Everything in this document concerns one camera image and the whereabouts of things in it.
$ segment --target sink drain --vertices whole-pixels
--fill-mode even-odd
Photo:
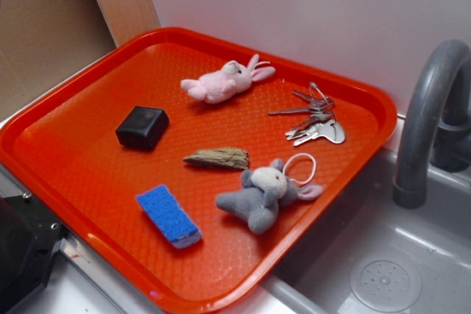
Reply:
[[[395,313],[409,308],[419,298],[422,280],[415,266],[390,252],[371,253],[350,272],[350,287],[368,308]]]

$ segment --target sink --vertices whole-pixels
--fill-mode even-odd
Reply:
[[[471,186],[431,167],[427,202],[392,199],[383,149],[264,282],[297,313],[471,313]]]

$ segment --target plush toy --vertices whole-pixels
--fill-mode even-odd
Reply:
[[[267,79],[275,73],[272,66],[257,68],[259,65],[269,64],[259,63],[258,58],[258,54],[255,54],[247,67],[232,60],[224,64],[221,70],[204,74],[198,80],[183,79],[181,87],[197,101],[211,104],[226,101],[236,93],[248,90],[252,82]]]
[[[282,170],[281,159],[274,160],[269,167],[246,169],[241,175],[242,189],[219,194],[216,206],[246,221],[250,230],[259,235],[273,226],[279,206],[290,205],[297,199],[315,200],[324,190],[315,184],[297,187]]]

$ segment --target red tray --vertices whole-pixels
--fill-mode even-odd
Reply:
[[[0,131],[0,160],[67,226],[157,306],[208,313],[247,295],[360,171],[396,124],[391,99],[377,88],[260,53],[277,69],[271,79],[222,104],[195,102],[180,80],[215,71],[228,60],[247,64],[256,51],[184,29],[159,29],[116,49],[13,117]],[[303,106],[292,90],[309,82],[334,99],[347,139],[293,147],[284,132],[306,115],[268,116]],[[151,151],[127,149],[115,130],[134,106],[163,108],[170,125]],[[265,234],[215,206],[240,189],[239,171],[185,165],[199,149],[249,152],[250,168],[297,152],[317,160],[315,202],[283,208]],[[310,166],[291,175],[304,179]],[[202,230],[203,239],[174,249],[135,196],[167,185]]]

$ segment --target key ring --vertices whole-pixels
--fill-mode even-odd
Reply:
[[[284,175],[286,175],[286,169],[288,169],[289,164],[290,164],[291,162],[293,162],[293,160],[294,160],[295,158],[298,158],[298,157],[308,157],[308,158],[312,161],[313,166],[312,166],[311,175],[310,175],[306,180],[303,180],[303,181],[299,181],[299,180],[294,179],[294,178],[290,178],[290,180],[291,180],[292,182],[296,182],[296,183],[298,183],[298,184],[300,184],[300,185],[306,185],[306,184],[308,184],[308,183],[314,178],[314,174],[316,174],[317,162],[316,162],[316,159],[315,159],[312,155],[306,154],[305,152],[301,152],[301,153],[299,153],[299,154],[295,154],[294,156],[291,156],[290,159],[289,159],[288,161],[286,161],[286,164],[285,164],[285,166],[283,167],[282,172],[283,172]]]
[[[322,93],[322,91],[319,89],[319,87],[317,86],[317,84],[315,82],[310,82],[309,83],[309,92],[311,93],[311,97],[313,99],[316,99],[316,97],[314,96],[314,92],[313,92],[313,89],[315,89],[319,95],[322,96],[322,98],[324,99],[325,103],[327,103],[327,106],[329,106],[329,111],[330,113],[332,113],[332,118],[333,120],[336,122],[337,124],[337,118],[336,118],[336,114],[335,112],[333,111],[333,108],[332,106],[330,105],[329,101],[327,100],[327,97],[325,97],[325,95]]]

